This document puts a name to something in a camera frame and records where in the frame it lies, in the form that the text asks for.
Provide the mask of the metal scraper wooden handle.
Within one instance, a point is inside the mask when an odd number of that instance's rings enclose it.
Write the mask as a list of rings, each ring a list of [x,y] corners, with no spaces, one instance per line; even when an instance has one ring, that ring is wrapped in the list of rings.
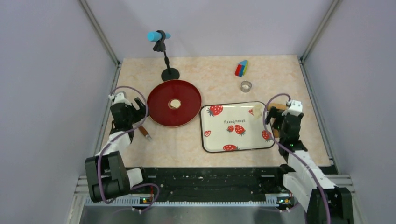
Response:
[[[148,131],[144,128],[143,125],[139,126],[138,130],[144,136],[144,138],[146,138],[148,141],[152,141],[153,140],[152,137],[150,136],[150,134],[148,133]]]

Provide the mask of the wooden dough roller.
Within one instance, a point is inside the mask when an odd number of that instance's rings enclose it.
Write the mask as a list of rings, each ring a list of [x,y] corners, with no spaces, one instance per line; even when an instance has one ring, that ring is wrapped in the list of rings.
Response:
[[[270,117],[269,112],[272,107],[276,108],[276,112],[273,117]],[[280,129],[280,127],[282,125],[282,121],[283,121],[282,112],[286,109],[287,109],[287,106],[283,105],[283,104],[277,104],[277,103],[269,103],[268,104],[268,113],[265,118],[265,121],[268,121],[268,123],[271,124],[273,136],[275,138],[279,138],[279,136],[280,136],[279,129]]]

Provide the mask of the white strawberry print tray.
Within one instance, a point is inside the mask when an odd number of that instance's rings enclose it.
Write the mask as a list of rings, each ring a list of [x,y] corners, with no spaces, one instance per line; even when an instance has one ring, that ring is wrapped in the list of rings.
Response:
[[[202,148],[208,153],[268,149],[274,146],[271,125],[262,116],[254,119],[252,109],[259,101],[205,105],[199,118]]]

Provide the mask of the white dough lump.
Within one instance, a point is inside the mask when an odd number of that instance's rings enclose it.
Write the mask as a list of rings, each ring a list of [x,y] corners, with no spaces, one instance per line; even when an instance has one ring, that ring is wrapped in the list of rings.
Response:
[[[181,106],[181,101],[179,99],[172,99],[169,102],[169,107],[171,109],[178,109]]]

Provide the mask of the dark red round plate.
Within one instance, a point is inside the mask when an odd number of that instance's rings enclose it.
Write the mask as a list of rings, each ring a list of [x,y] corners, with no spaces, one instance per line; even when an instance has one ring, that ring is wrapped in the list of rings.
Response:
[[[181,106],[171,109],[169,102],[179,99]],[[184,80],[170,80],[156,86],[148,96],[150,117],[166,127],[179,127],[192,121],[200,111],[202,97],[193,84]]]

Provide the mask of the dough scrap piece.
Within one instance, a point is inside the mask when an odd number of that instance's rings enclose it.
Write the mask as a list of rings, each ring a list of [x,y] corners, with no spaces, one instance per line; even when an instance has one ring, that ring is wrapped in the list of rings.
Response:
[[[256,104],[252,109],[254,119],[259,119],[262,116],[262,111],[263,111],[263,105]]]

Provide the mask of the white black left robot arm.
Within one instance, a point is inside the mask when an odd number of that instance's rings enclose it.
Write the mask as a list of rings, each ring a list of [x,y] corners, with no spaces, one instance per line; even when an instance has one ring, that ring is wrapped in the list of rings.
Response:
[[[128,170],[121,157],[121,152],[133,141],[134,125],[145,117],[146,106],[139,98],[135,98],[138,105],[135,108],[124,91],[109,98],[113,117],[109,139],[99,153],[85,160],[88,191],[94,203],[109,203],[112,199],[129,194],[132,187],[137,192],[144,193],[150,186],[150,181],[142,175],[142,170]]]

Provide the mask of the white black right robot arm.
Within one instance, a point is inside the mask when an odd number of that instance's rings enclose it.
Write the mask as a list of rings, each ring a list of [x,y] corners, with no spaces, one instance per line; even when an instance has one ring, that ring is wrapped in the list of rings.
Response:
[[[278,137],[271,139],[278,146],[286,164],[279,167],[274,187],[293,194],[304,209],[307,224],[354,223],[351,191],[330,180],[311,158],[300,139],[304,117],[300,101],[289,99],[285,109],[265,105],[263,125],[272,125]]]

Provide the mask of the black microphone stand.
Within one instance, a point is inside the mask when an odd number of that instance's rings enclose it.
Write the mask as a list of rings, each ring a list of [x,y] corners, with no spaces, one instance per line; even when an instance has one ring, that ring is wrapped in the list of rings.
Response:
[[[167,56],[166,53],[166,45],[165,45],[165,40],[170,39],[171,35],[167,32],[164,32],[163,30],[157,30],[162,33],[163,38],[160,41],[154,42],[154,47],[153,51],[155,52],[162,52],[164,55],[164,62],[166,65],[166,69],[163,70],[161,73],[161,79],[165,81],[170,81],[170,80],[177,80],[180,78],[180,73],[176,68],[172,68],[170,66],[170,60]]]

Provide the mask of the colourful block toy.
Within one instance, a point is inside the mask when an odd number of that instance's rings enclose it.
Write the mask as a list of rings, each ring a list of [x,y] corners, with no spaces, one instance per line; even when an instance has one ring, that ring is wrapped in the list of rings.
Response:
[[[238,77],[244,76],[247,71],[248,64],[249,64],[248,60],[243,60],[243,61],[239,62],[237,65],[237,68],[235,70],[235,73],[234,73],[235,76],[238,76]]]

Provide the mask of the blue toy microphone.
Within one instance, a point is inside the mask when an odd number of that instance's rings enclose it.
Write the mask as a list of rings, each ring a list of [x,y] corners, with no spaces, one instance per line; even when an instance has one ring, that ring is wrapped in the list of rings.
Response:
[[[150,31],[147,33],[147,40],[150,42],[157,42],[163,38],[163,35],[159,31]]]

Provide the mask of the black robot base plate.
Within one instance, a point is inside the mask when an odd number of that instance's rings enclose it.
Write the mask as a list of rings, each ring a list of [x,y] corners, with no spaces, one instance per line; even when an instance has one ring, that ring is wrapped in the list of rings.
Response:
[[[144,186],[129,194],[141,194],[146,202],[264,202],[288,194],[278,180],[279,167],[140,169]]]

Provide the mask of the aluminium frame rail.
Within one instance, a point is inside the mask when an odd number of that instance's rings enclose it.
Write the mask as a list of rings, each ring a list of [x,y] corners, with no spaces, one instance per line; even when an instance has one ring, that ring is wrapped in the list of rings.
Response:
[[[275,187],[275,176],[264,169],[262,174],[227,175],[217,170],[212,174],[198,175],[193,170],[181,175],[160,174],[148,176],[149,183],[160,189],[158,197],[150,201],[150,187],[143,187],[138,193],[120,196],[109,204],[93,202],[88,193],[86,176],[80,176],[67,223],[82,221],[84,206],[109,206],[137,208],[146,207],[279,207],[285,199],[296,204],[291,193]]]

